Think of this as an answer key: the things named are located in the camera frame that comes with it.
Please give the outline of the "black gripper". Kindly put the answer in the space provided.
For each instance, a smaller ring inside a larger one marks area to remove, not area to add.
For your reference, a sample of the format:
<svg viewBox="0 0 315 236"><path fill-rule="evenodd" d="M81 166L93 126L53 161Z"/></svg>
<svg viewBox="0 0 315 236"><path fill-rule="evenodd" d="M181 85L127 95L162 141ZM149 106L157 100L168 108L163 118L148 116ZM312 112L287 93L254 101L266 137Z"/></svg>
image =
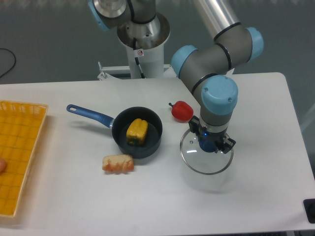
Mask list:
<svg viewBox="0 0 315 236"><path fill-rule="evenodd" d="M215 153L219 151L222 153L230 152L236 144L236 141L230 137L225 137L229 122L220 126L213 126L199 121L199 118L193 116L189 120L189 130L198 136L199 142L205 140L215 143Z"/></svg>

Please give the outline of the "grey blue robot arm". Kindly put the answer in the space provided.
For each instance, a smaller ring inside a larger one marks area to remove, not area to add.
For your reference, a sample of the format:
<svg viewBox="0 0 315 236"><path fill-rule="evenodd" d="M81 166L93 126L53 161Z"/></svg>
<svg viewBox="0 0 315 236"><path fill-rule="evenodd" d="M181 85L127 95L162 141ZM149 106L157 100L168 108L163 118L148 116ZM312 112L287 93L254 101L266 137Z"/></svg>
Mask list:
<svg viewBox="0 0 315 236"><path fill-rule="evenodd" d="M170 25L157 12L155 1L91 0L88 5L103 31L116 28L133 79L163 75L163 47ZM173 55L171 67L200 105L200 116L189 127L197 135L201 149L228 153L235 145L226 130L237 103L238 88L225 73L258 57L264 41L258 30L242 26L227 1L197 0L195 6L214 44L205 51L183 46Z"/></svg>

